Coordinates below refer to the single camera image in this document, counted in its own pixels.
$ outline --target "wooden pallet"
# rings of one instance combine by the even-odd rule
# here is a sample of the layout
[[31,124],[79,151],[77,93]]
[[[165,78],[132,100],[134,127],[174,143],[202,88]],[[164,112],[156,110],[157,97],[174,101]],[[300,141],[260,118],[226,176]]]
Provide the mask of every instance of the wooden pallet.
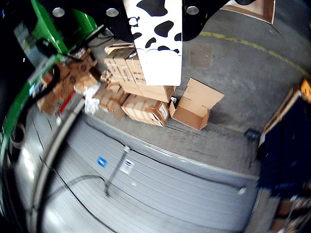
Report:
[[285,116],[285,114],[290,110],[296,100],[301,96],[303,96],[303,94],[301,93],[300,87],[299,85],[295,84],[287,94],[285,100],[282,102],[276,113],[274,113],[272,118],[265,125],[263,132],[267,134],[276,124],[278,124]]

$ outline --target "yellow painted line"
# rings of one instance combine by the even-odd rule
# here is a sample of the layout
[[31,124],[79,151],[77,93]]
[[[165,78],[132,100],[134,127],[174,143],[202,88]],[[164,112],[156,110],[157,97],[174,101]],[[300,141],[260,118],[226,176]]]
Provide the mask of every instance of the yellow painted line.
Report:
[[274,52],[272,50],[265,49],[263,46],[260,46],[258,44],[255,44],[255,43],[252,43],[252,42],[249,42],[249,41],[246,41],[246,40],[241,40],[241,39],[229,37],[227,35],[217,34],[217,33],[201,32],[200,35],[213,36],[213,37],[216,37],[218,39],[224,39],[224,40],[233,41],[235,43],[244,44],[244,45],[250,46],[250,47],[252,47],[254,49],[260,50],[262,52],[266,52],[266,53],[270,54],[271,56],[274,56],[274,57],[278,58],[279,60],[284,61],[287,64],[295,67],[297,70],[299,70],[301,73],[303,73],[304,75],[308,76],[309,78],[311,77],[311,75],[306,70],[304,70],[302,67],[300,67],[299,65],[295,64],[291,60],[289,60],[289,59],[279,55],[278,53],[276,53],[276,52]]

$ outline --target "dark blue tarp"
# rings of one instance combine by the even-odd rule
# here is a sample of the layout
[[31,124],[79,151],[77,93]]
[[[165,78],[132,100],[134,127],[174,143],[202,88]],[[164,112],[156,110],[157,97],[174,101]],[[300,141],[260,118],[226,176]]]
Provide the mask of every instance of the dark blue tarp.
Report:
[[298,98],[266,135],[261,151],[259,187],[272,195],[299,195],[311,180],[311,104]]

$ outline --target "white panel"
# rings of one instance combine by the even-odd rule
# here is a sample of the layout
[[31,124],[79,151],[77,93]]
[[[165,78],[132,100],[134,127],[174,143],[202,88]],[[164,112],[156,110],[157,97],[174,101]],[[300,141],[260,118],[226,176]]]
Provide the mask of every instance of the white panel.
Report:
[[182,67],[182,1],[123,2],[147,85],[179,86]]

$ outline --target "brown cardboard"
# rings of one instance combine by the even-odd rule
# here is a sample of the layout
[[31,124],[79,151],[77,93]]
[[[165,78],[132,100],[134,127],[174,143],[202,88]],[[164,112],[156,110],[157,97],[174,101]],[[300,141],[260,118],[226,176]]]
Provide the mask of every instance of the brown cardboard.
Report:
[[114,93],[117,93],[118,90],[120,89],[120,82],[117,80],[110,80],[107,90],[112,90]]
[[113,50],[119,50],[124,48],[135,48],[135,45],[133,43],[119,43],[119,44],[112,44],[109,46],[106,46],[104,51],[107,55],[109,55]]
[[53,93],[65,99],[73,91],[73,86],[77,83],[79,75],[73,71],[62,81],[55,85]]
[[243,15],[273,24],[276,9],[275,0],[256,0],[249,5],[225,5],[221,9],[241,13]]
[[289,223],[286,224],[286,218],[275,218],[270,227],[270,230],[277,233],[281,229],[286,228],[284,233],[293,232],[299,228],[303,220],[304,217],[300,216],[298,218],[290,220]]
[[81,93],[83,93],[86,88],[90,88],[91,86],[97,84],[98,81],[94,78],[94,76],[89,72],[88,74],[78,78],[78,81],[75,83],[75,88],[78,89]]
[[125,112],[121,109],[121,105],[128,97],[128,94],[126,94],[122,88],[120,88],[117,93],[114,93],[111,90],[107,90],[106,87],[106,83],[101,85],[93,98],[100,100],[99,106],[102,109],[112,112],[117,120],[121,120],[125,116]]
[[95,67],[91,67],[91,69],[89,69],[88,73],[90,76],[92,76],[92,78],[94,78],[97,81],[99,81],[101,79],[101,74]]
[[200,130],[207,125],[212,107],[223,97],[224,94],[190,78],[177,108],[171,102],[170,115],[173,119]]
[[52,115],[60,97],[55,95],[52,91],[37,101],[38,108],[49,115]]
[[132,58],[126,59],[126,63],[127,63],[128,68],[131,71],[131,74],[132,74],[135,82],[136,83],[146,83],[138,55],[135,55]]
[[42,82],[43,86],[45,88],[47,88],[47,86],[50,84],[50,82],[52,80],[53,80],[53,75],[52,75],[52,72],[50,70],[50,71],[46,72],[45,75],[43,75],[41,82]]
[[287,214],[289,214],[293,205],[294,202],[288,199],[280,201],[280,204],[278,205],[278,210],[276,212],[276,216],[285,217]]
[[174,86],[147,86],[145,83],[128,82],[114,76],[120,82],[123,90],[127,93],[147,97],[168,103],[174,94]]
[[85,56],[85,54],[81,57],[81,59],[83,58],[83,60],[81,62],[76,62],[76,61],[72,61],[70,62],[68,65],[71,69],[71,73],[77,73],[81,76],[85,75],[86,73],[89,72],[89,70],[94,67],[96,65],[96,61],[93,61],[91,56],[89,54],[87,54],[87,56]]
[[65,77],[70,73],[70,67],[68,65],[62,65],[59,62],[56,63],[60,71],[59,80],[65,79]]
[[126,59],[135,51],[135,48],[124,48],[121,50],[113,50],[104,62],[114,76],[120,76],[125,80],[133,80],[131,71],[129,70]]
[[130,95],[122,109],[133,120],[161,127],[165,126],[169,112],[167,103],[136,95]]

